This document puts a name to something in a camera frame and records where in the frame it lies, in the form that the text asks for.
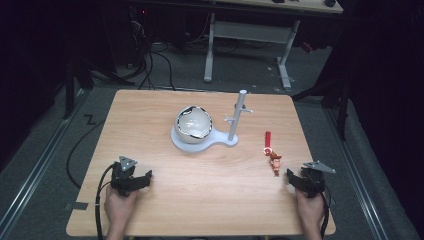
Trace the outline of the black computer tower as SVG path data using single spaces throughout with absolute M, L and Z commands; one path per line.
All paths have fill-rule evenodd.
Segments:
M 140 66 L 149 43 L 137 9 L 128 5 L 113 8 L 111 40 L 114 56 L 119 66 Z

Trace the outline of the red strap figure keychain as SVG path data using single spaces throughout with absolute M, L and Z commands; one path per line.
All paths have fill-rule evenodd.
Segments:
M 274 175 L 276 177 L 278 177 L 280 175 L 279 171 L 280 171 L 282 156 L 278 155 L 271 148 L 271 136 L 272 136 L 272 134 L 271 134 L 270 131 L 265 132 L 263 153 L 269 158 L 272 171 L 273 171 Z

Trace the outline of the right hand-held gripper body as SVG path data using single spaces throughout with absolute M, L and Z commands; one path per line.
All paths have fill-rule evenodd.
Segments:
M 302 179 L 306 182 L 303 192 L 307 198 L 313 198 L 325 189 L 324 173 L 335 174 L 336 170 L 322 163 L 313 161 L 304 163 L 300 170 Z

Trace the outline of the white hook stand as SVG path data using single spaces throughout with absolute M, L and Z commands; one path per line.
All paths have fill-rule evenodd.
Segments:
M 181 151 L 188 153 L 202 152 L 209 147 L 220 144 L 226 147 L 234 147 L 238 143 L 238 136 L 236 135 L 236 129 L 239 123 L 239 119 L 242 112 L 251 112 L 245 105 L 245 98 L 247 96 L 246 90 L 240 90 L 238 94 L 237 102 L 234 105 L 234 113 L 232 117 L 225 116 L 225 121 L 230 125 L 228 132 L 222 132 L 215 128 L 212 120 L 212 131 L 209 136 L 200 143 L 188 144 L 182 142 L 174 131 L 174 125 L 171 129 L 171 140 L 176 148 Z

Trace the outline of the white-legged wooden desk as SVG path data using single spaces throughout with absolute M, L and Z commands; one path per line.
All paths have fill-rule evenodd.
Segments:
M 341 15 L 344 11 L 336 0 L 333 7 L 327 7 L 324 0 L 211 0 L 214 7 L 241 6 L 253 7 L 255 10 L 286 10 L 289 13 L 324 14 L 325 16 Z M 288 27 L 264 25 L 259 23 L 242 23 L 234 20 L 217 20 L 215 14 L 210 14 L 208 52 L 205 61 L 204 81 L 213 79 L 214 40 L 216 38 L 247 40 L 262 43 L 280 44 L 283 46 L 281 55 L 276 57 L 282 87 L 291 89 L 290 77 L 286 68 L 290 50 L 298 32 L 301 20 L 296 17 Z

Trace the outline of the person's right hand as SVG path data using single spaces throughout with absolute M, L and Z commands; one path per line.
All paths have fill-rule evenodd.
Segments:
M 307 198 L 300 190 L 295 190 L 298 214 L 305 232 L 319 232 L 324 217 L 324 201 L 321 196 Z

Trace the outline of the black metal stand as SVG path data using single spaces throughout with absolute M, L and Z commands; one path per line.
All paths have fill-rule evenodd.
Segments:
M 321 106 L 325 109 L 337 108 L 336 131 L 345 140 L 345 124 L 348 117 L 348 99 L 351 79 L 340 77 L 330 81 L 317 83 L 315 86 L 292 96 L 293 101 L 299 101 L 308 96 L 322 96 Z

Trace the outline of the white round bowl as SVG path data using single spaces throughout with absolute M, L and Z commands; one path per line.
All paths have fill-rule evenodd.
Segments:
M 202 107 L 188 106 L 177 114 L 174 122 L 174 131 L 184 143 L 200 143 L 212 131 L 212 118 Z

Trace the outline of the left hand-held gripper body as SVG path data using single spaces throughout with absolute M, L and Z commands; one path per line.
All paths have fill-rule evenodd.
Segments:
M 111 186 L 123 197 L 128 197 L 131 189 L 131 179 L 135 171 L 136 160 L 120 156 L 119 161 L 112 167 Z

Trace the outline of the metal floor rail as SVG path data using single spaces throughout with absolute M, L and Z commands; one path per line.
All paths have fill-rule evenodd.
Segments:
M 375 208 L 375 204 L 371 199 L 367 188 L 361 178 L 361 175 L 354 162 L 353 155 L 346 143 L 338 133 L 337 120 L 335 114 L 331 110 L 323 110 L 327 121 L 330 124 L 333 134 L 338 142 L 342 151 L 343 159 L 347 169 L 347 175 L 351 181 L 356 197 L 361 206 L 362 212 L 366 218 L 368 226 L 371 230 L 374 240 L 388 240 L 388 235 L 383 227 L 380 217 Z
M 65 91 L 61 91 L 54 105 L 31 128 L 0 173 L 0 240 L 10 239 L 16 223 L 52 164 L 76 112 L 89 94 L 89 90 L 78 90 L 74 108 L 66 113 Z

